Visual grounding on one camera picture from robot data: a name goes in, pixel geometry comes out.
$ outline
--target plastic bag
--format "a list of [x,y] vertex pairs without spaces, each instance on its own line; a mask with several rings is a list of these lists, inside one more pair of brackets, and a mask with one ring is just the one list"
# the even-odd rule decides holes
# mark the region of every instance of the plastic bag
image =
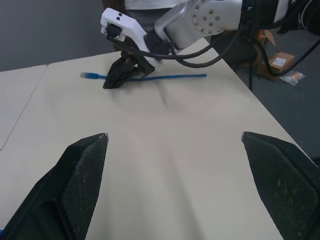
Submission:
[[295,86],[301,79],[304,79],[306,76],[298,71],[290,71],[286,75],[280,77],[281,80],[286,83]]

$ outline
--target beige table surface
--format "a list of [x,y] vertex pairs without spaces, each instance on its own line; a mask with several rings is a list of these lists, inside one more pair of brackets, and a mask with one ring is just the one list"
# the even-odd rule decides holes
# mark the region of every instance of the beige table surface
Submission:
[[[202,39],[183,53],[207,45]],[[196,61],[215,57],[214,50]],[[88,240],[281,240],[258,195],[243,131],[294,142],[224,61],[155,75],[207,78],[102,88],[119,53],[50,64],[0,152],[0,227],[66,147],[109,134]]]
[[0,72],[0,151],[46,68],[41,65]]

